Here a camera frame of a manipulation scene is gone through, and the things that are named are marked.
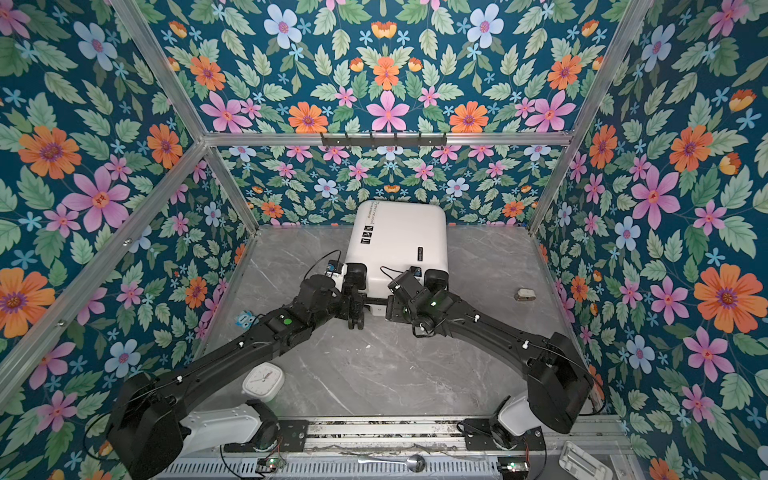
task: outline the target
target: white clock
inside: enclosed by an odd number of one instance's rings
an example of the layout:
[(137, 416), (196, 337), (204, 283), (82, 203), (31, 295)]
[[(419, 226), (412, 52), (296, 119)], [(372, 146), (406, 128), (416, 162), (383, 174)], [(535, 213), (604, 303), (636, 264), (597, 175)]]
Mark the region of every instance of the white clock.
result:
[(284, 383), (283, 370), (279, 366), (265, 362), (254, 367), (245, 378), (243, 393), (262, 402), (269, 402), (275, 398)]

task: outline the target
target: floral wall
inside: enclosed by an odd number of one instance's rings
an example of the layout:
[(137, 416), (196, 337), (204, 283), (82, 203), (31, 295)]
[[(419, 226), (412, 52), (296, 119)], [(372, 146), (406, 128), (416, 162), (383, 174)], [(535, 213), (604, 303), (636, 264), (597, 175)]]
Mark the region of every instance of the floral wall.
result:
[[(546, 132), (571, 128), (627, 3), (196, 0), (158, 2), (152, 26), (211, 131)], [(558, 153), (232, 149), (261, 222), (312, 224), (369, 198), (525, 223)]]
[(5, 408), (0, 478), (123, 478), (112, 402), (127, 378), (192, 361), (246, 238), (201, 161)]
[(661, 2), (538, 231), (653, 480), (768, 475), (768, 3)]
[(0, 77), (2, 359), (189, 139), (103, 2), (0, 2)]

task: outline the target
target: gray table surface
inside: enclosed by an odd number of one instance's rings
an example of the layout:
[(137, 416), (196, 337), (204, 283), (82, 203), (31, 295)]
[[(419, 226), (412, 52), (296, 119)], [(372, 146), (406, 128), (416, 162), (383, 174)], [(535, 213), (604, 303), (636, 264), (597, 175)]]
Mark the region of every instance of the gray table surface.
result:
[[(219, 319), (224, 324), (215, 326), (207, 351), (243, 332), (234, 319), (240, 311), (265, 313), (288, 303), (306, 269), (333, 249), (344, 253), (350, 234), (351, 227), (264, 228), (231, 297), (229, 318)], [(544, 336), (566, 333), (536, 248), (520, 227), (449, 227), (451, 291), (517, 328)], [(535, 290), (537, 299), (515, 301), (521, 287)], [(416, 339), (409, 326), (374, 316), (366, 317), (364, 330), (348, 330), (346, 321), (331, 319), (273, 363), (286, 373), (285, 385), (269, 403), (278, 416), (487, 415), (507, 395), (525, 390), (523, 378), (468, 343), (442, 336)], [(243, 379), (200, 407), (242, 403)]]

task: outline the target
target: spoon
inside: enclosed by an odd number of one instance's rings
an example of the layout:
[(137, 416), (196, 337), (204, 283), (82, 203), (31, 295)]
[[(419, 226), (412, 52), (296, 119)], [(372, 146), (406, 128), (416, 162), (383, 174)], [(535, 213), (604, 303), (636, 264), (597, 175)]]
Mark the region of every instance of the spoon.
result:
[(406, 458), (405, 461), (403, 460), (385, 460), (384, 458), (373, 458), (373, 457), (365, 457), (365, 458), (358, 458), (358, 463), (398, 463), (400, 465), (405, 465), (408, 470), (411, 472), (423, 472), (424, 469), (427, 467), (427, 461), (419, 455), (418, 453), (415, 453), (414, 455), (409, 456)]

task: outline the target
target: orange flower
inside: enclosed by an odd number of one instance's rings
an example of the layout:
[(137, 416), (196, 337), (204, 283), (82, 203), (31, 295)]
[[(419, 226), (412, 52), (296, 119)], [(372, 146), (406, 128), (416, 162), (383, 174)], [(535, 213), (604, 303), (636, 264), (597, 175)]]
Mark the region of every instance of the orange flower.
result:
[(510, 202), (504, 205), (504, 210), (502, 210), (502, 212), (505, 217), (516, 217), (519, 214), (522, 214), (524, 209), (525, 205), (522, 202)]
[(594, 31), (598, 29), (599, 24), (600, 22), (597, 20), (590, 20), (589, 22), (585, 23), (583, 27), (581, 27), (581, 34), (585, 37), (592, 35)]
[(291, 114), (288, 123), (296, 128), (298, 134), (324, 134), (328, 131), (328, 118), (321, 115), (317, 105), (310, 107), (310, 104), (300, 101), (298, 107), (291, 107), (288, 113)]
[(41, 177), (48, 174), (55, 180), (62, 179), (64, 174), (74, 172), (82, 159), (74, 153), (80, 150), (78, 144), (58, 128), (51, 132), (48, 127), (35, 127), (34, 137), (23, 134), (18, 142), (24, 147), (18, 151), (22, 161), (32, 164), (30, 170)]
[(168, 24), (171, 31), (176, 34), (178, 38), (186, 38), (187, 37), (187, 27), (183, 26), (181, 23), (173, 20), (171, 23)]
[(397, 78), (400, 73), (400, 67), (395, 65), (392, 57), (381, 57), (379, 64), (373, 67), (373, 74), (376, 76), (376, 83), (381, 85), (384, 90), (392, 90), (392, 86), (400, 81)]
[(362, 71), (362, 68), (365, 66), (362, 62), (362, 58), (353, 58), (352, 61), (349, 63), (349, 69), (352, 71)]
[(241, 243), (237, 250), (235, 250), (235, 265), (243, 259), (243, 253), (245, 253), (245, 243)]
[(579, 73), (581, 73), (581, 57), (565, 55), (562, 61), (556, 61), (552, 65), (552, 71), (549, 72), (547, 80), (553, 90), (555, 88), (565, 90), (568, 85), (576, 81), (576, 75)]
[(179, 161), (183, 151), (179, 145), (179, 136), (171, 131), (166, 124), (160, 127), (152, 125), (149, 129), (152, 135), (147, 137), (147, 146), (153, 149), (152, 158), (163, 167), (171, 169)]
[(0, 329), (5, 327), (5, 338), (10, 339), (27, 333), (27, 322), (35, 325), (45, 310), (56, 300), (52, 288), (43, 288), (48, 279), (39, 272), (24, 278), (20, 268), (0, 270)]
[(689, 172), (699, 167), (699, 162), (705, 161), (712, 152), (707, 146), (712, 144), (712, 134), (704, 133), (707, 127), (697, 125), (696, 128), (686, 128), (680, 133), (680, 138), (675, 138), (672, 142), (670, 163), (674, 169), (683, 172), (688, 169)]
[(594, 377), (594, 389), (598, 391), (598, 395), (602, 400), (605, 400), (605, 393), (603, 392), (603, 377), (598, 373), (598, 369), (594, 365), (589, 365), (589, 373)]
[(605, 164), (609, 164), (613, 159), (617, 145), (616, 128), (613, 125), (603, 125), (600, 131), (594, 134), (592, 146), (589, 147), (592, 167), (605, 168)]
[(395, 22), (373, 22), (371, 30), (376, 38), (392, 38), (397, 33), (397, 24)]
[(424, 68), (424, 65), (422, 64), (422, 61), (419, 60), (416, 57), (411, 57), (410, 60), (408, 60), (408, 69), (410, 71), (419, 71), (422, 68)]
[(206, 285), (207, 282), (202, 276), (190, 280), (190, 285), (187, 287), (187, 298), (184, 299), (190, 308), (197, 308), (203, 304), (205, 294), (208, 293), (208, 287)]
[(108, 440), (104, 440), (104, 443), (102, 443), (101, 447), (98, 449), (98, 454), (103, 457), (112, 453), (112, 450), (114, 450), (112, 444)]
[(221, 67), (216, 65), (215, 61), (209, 61), (208, 57), (192, 57), (192, 66), (190, 67), (192, 75), (197, 75), (195, 80), (201, 85), (205, 85), (208, 90), (223, 90), (224, 82), (227, 79), (221, 73)]
[(98, 470), (94, 473), (94, 476), (86, 478), (85, 480), (112, 480), (112, 474), (104, 473), (104, 470)]
[(584, 279), (579, 275), (575, 276), (571, 281), (571, 293), (574, 294), (574, 300), (581, 303), (587, 299), (587, 292), (589, 287), (584, 282)]
[(739, 90), (730, 98), (728, 107), (731, 111), (743, 110), (744, 108), (749, 107), (756, 98), (757, 95), (751, 90)]
[(720, 171), (726, 175), (736, 175), (741, 167), (739, 154), (731, 152), (720, 160)]
[(736, 265), (724, 263), (720, 273), (710, 267), (701, 274), (704, 283), (697, 283), (694, 296), (703, 300), (699, 303), (699, 312), (705, 320), (715, 319), (715, 328), (725, 333), (733, 332), (733, 324), (742, 333), (757, 329), (757, 321), (752, 315), (768, 315), (768, 300), (753, 295), (763, 290), (752, 273), (739, 278), (741, 269)]
[(451, 115), (451, 131), (455, 134), (478, 134), (488, 124), (488, 109), (484, 105), (478, 106), (476, 101), (468, 101), (467, 105), (456, 107), (456, 114)]
[(261, 204), (261, 210), (271, 218), (280, 218), (283, 216), (283, 208), (280, 205), (276, 205), (274, 202), (264, 202)]
[(650, 477), (653, 480), (680, 480), (677, 472), (670, 470), (667, 462), (660, 458), (654, 458), (650, 461)]

